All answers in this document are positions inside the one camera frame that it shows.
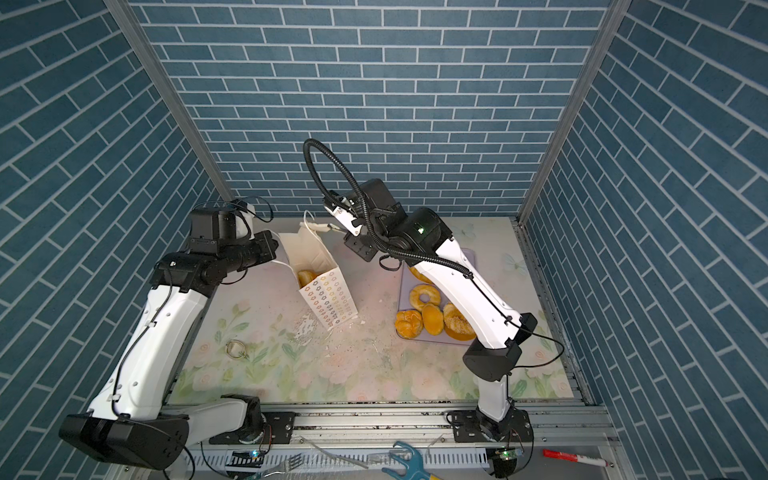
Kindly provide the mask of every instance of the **white paper bag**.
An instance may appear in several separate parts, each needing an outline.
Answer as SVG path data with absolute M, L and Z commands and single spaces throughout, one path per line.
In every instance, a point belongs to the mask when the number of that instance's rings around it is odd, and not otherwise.
M 281 233 L 280 240 L 294 275 L 301 270 L 318 273 L 315 280 L 299 289 L 299 293 L 320 322 L 330 330 L 355 318 L 357 307 L 346 280 L 319 236 L 301 227 L 299 233 Z

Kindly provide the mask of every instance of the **tray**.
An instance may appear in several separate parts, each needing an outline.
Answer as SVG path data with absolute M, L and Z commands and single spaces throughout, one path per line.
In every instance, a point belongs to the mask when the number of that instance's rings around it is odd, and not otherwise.
M 462 248 L 462 252 L 467 256 L 467 260 L 469 260 L 470 264 L 472 266 L 475 265 L 475 251 L 470 250 L 469 248 Z M 411 270 L 408 268 L 407 265 L 403 264 L 402 266 L 402 276 L 400 278 L 400 300 L 397 303 L 397 310 L 399 312 L 402 312 L 403 310 L 413 310 L 413 307 L 411 306 L 411 301 L 409 300 L 409 297 L 411 295 L 411 290 L 413 290 L 413 287 L 416 285 L 421 285 L 422 282 L 415 276 L 413 276 L 413 273 L 411 273 Z M 446 303 L 450 302 L 451 300 L 440 290 L 440 310 L 443 310 L 445 308 Z M 404 340 L 416 340 L 419 342 L 431 342 L 431 343 L 444 343 L 448 345 L 463 345 L 463 346 L 469 346 L 472 343 L 472 340 L 457 340 L 453 339 L 450 336 L 448 336 L 448 333 L 445 333 L 445 330 L 440 332 L 440 335 L 430 335 L 426 330 L 422 330 L 422 332 L 414 339 L 406 339 L 404 336 L 400 335 L 397 330 L 395 330 L 397 333 L 397 336 L 399 336 L 401 339 Z

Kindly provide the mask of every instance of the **metal fork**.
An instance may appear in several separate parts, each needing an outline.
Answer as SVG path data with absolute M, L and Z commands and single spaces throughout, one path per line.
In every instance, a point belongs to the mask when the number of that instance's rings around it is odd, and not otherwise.
M 263 472 L 254 473 L 251 476 L 244 478 L 243 480 L 258 480 L 259 478 L 266 478 L 271 475 L 277 475 L 279 473 L 288 473 L 292 470 L 299 468 L 304 464 L 304 455 L 298 454 L 293 457 L 286 458 L 276 466 L 268 468 Z

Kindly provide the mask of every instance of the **floral tablecloth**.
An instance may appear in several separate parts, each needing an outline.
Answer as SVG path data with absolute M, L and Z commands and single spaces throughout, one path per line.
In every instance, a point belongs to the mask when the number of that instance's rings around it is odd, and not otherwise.
M 264 224 L 295 233 L 300 219 Z M 462 247 L 477 253 L 478 271 L 519 312 L 533 312 L 537 333 L 549 334 L 528 269 L 509 219 L 445 218 Z M 462 362 L 464 346 L 400 339 L 394 329 L 401 272 L 362 261 L 340 233 L 321 233 L 339 264 L 359 316 L 326 330 L 298 293 L 290 269 L 278 263 L 250 269 L 234 285 L 221 286 L 170 395 L 172 404 L 198 404 L 228 393 L 262 402 L 365 402 L 476 399 L 475 377 Z M 278 260 L 285 261 L 282 249 Z M 234 273 L 227 281 L 240 276 Z M 247 357 L 231 359 L 226 344 L 239 340 Z M 531 337 L 522 365 L 554 357 L 557 346 Z M 558 360 L 536 369 L 515 369 L 516 399 L 570 398 Z

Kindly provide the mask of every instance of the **wall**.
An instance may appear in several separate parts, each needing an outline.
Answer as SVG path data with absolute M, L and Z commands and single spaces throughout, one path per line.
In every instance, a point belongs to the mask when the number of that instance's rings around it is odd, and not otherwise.
M 645 478 L 768 478 L 766 25 L 634 0 L 528 225 Z
M 211 186 L 101 0 L 0 3 L 0 71 L 0 478 L 88 478 L 59 422 Z
M 257 3 L 131 3 L 238 195 L 321 209 L 311 135 L 408 209 L 509 215 L 608 0 Z

